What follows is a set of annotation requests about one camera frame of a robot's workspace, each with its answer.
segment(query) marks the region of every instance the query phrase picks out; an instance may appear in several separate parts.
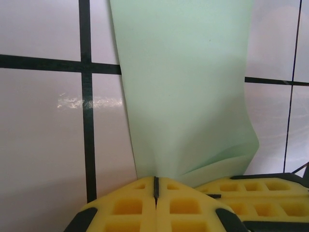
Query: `light green sheet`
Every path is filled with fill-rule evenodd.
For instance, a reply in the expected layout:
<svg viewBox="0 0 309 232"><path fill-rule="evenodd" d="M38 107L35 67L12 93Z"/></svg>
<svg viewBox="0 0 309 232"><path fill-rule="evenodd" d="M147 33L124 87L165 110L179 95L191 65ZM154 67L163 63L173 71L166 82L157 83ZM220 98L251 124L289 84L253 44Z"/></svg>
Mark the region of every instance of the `light green sheet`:
<svg viewBox="0 0 309 232"><path fill-rule="evenodd" d="M111 0L138 177L198 186L258 149L244 75L251 0Z"/></svg>

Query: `white tile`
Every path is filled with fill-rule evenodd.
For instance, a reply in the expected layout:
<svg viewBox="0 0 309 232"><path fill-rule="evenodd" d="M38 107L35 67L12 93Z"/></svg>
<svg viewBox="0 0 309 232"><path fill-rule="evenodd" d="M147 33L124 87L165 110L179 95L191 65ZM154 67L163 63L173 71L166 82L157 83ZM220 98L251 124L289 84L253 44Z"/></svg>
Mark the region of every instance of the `white tile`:
<svg viewBox="0 0 309 232"><path fill-rule="evenodd" d="M255 0L246 76L291 80L299 0Z"/></svg>
<svg viewBox="0 0 309 232"><path fill-rule="evenodd" d="M94 128L98 197L136 180L121 77L94 74Z"/></svg>
<svg viewBox="0 0 309 232"><path fill-rule="evenodd" d="M86 203L81 75L0 76L0 231L63 231Z"/></svg>
<svg viewBox="0 0 309 232"><path fill-rule="evenodd" d="M294 86L285 171L309 161L309 87ZM302 176L304 169L297 174Z"/></svg>
<svg viewBox="0 0 309 232"><path fill-rule="evenodd" d="M92 61L119 64L109 0L90 0Z"/></svg>
<svg viewBox="0 0 309 232"><path fill-rule="evenodd" d="M248 113L260 142L246 174L282 173L291 86L245 84Z"/></svg>
<svg viewBox="0 0 309 232"><path fill-rule="evenodd" d="M80 60L77 0L4 0L0 54Z"/></svg>
<svg viewBox="0 0 309 232"><path fill-rule="evenodd" d="M296 54L296 65L295 65L295 81L309 82L309 1L302 1L299 32L298 32L298 43L297 43L297 54Z"/></svg>

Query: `white tiled wall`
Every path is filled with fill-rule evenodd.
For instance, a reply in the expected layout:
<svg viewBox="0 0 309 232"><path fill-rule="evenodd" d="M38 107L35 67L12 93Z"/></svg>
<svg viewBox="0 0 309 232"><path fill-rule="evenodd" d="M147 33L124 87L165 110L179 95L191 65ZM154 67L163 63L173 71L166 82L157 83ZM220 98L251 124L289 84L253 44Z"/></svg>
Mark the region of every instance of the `white tiled wall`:
<svg viewBox="0 0 309 232"><path fill-rule="evenodd" d="M291 80L300 0L255 0L246 76ZM93 62L117 64L108 0L90 0ZM0 54L80 60L77 0L0 7ZM295 81L309 82L303 0ZM260 149L247 174L283 171L291 86L245 83ZM308 156L309 87L294 87L286 171ZM86 202L80 73L0 70L0 231L62 231ZM121 77L94 74L98 196L136 179Z"/></svg>

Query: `black frame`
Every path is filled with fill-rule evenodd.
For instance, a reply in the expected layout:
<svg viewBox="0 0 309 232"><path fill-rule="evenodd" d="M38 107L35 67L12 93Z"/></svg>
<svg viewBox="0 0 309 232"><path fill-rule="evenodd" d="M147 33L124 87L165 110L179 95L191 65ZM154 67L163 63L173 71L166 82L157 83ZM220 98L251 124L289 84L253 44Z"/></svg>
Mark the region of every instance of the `black frame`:
<svg viewBox="0 0 309 232"><path fill-rule="evenodd" d="M285 172L293 86L309 86L309 83L307 82L294 81L301 6L302 6L302 0L300 0L299 4L292 80L284 81L284 80L273 80L273 79L264 79L256 77L245 77L246 83L291 86L290 109L288 116L283 172ZM80 23L81 61L0 55L0 68L42 70L42 71L56 71L56 72L75 72L82 74L86 191L87 191L87 201L91 202L97 198L93 108L88 107L89 103L92 102L93 100L92 74L101 73L101 74L121 75L121 69L120 65L93 63L91 60L90 0L79 0L79 23Z"/></svg>

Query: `green plastic sheet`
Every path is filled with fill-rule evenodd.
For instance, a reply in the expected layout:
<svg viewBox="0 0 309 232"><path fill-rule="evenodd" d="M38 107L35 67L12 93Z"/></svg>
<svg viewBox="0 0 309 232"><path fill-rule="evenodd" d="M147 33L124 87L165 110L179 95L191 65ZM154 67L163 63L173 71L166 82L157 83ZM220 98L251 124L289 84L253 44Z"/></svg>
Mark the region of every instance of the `green plastic sheet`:
<svg viewBox="0 0 309 232"><path fill-rule="evenodd" d="M111 0L138 177L198 186L258 149L244 100L251 0Z"/></svg>

